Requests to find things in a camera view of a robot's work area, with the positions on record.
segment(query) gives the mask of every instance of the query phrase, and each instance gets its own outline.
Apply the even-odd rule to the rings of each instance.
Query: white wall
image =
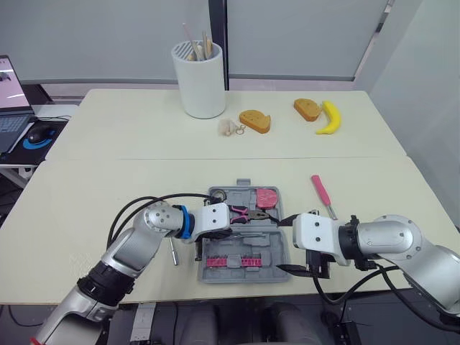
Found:
[[[352,81],[386,4],[228,1],[230,77]]]
[[[453,222],[460,224],[459,1],[418,3],[396,0],[356,88],[369,93]],[[407,29],[398,37],[390,20],[403,11]]]
[[[208,0],[1,0],[0,51],[22,82],[174,83],[171,49],[211,34]]]

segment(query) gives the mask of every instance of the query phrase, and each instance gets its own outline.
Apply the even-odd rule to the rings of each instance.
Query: banana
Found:
[[[333,134],[340,127],[340,111],[330,101],[323,101],[323,110],[329,118],[329,124],[316,131],[316,134]]]

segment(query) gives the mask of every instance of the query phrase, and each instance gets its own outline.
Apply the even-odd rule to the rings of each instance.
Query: pink tape measure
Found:
[[[268,208],[274,208],[278,202],[278,196],[273,189],[258,188],[256,189],[256,196],[256,206],[264,210]]]

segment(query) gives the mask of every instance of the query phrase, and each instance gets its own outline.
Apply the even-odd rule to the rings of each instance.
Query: pliers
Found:
[[[229,210],[231,212],[239,213],[237,217],[230,219],[230,224],[240,223],[246,224],[251,220],[262,220],[268,219],[270,215],[262,211],[250,211],[246,206],[231,206],[229,205]]]

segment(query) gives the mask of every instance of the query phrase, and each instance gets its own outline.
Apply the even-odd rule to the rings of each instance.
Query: laptop keyboard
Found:
[[[0,133],[17,132],[27,116],[0,117]]]

